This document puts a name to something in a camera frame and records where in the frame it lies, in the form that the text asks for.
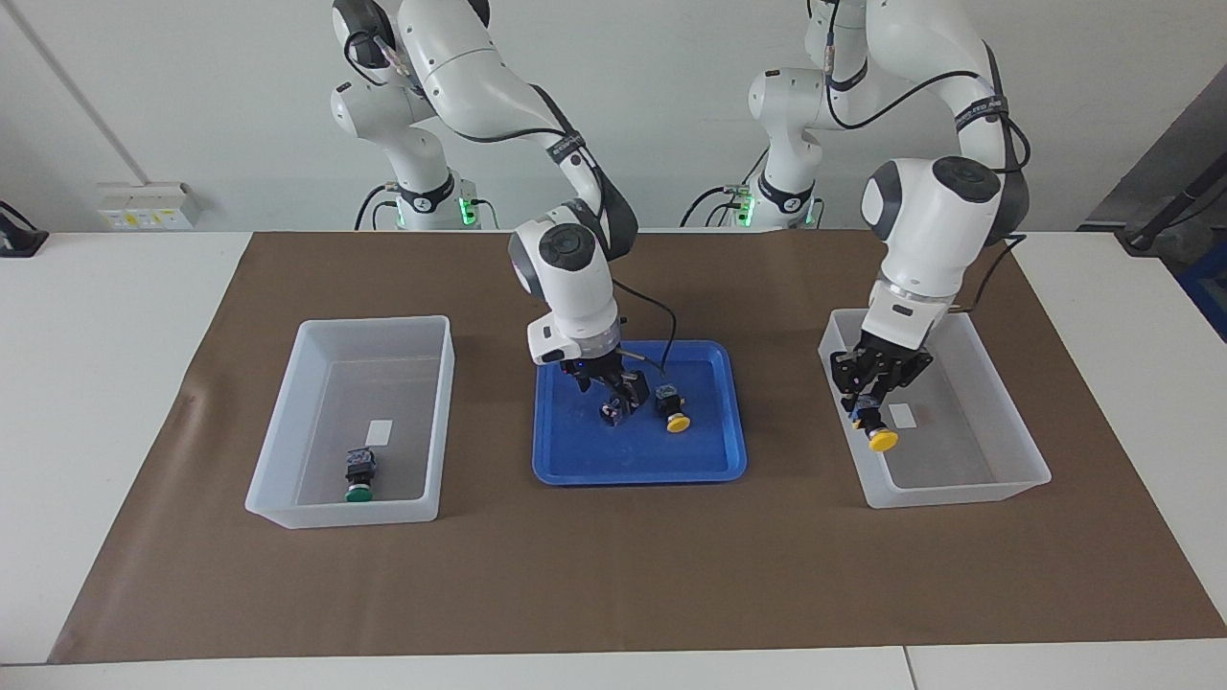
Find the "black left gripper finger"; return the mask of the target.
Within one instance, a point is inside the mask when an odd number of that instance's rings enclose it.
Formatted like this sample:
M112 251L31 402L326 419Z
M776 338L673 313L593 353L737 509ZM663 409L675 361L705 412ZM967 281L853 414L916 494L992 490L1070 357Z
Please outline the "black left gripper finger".
M883 406L890 392L894 388L908 387L912 381L917 381L929 366L931 359L887 359L882 362L875 383L872 384L872 398L879 406Z
M840 406L852 415L864 388L855 354L831 354L831 381L840 393Z

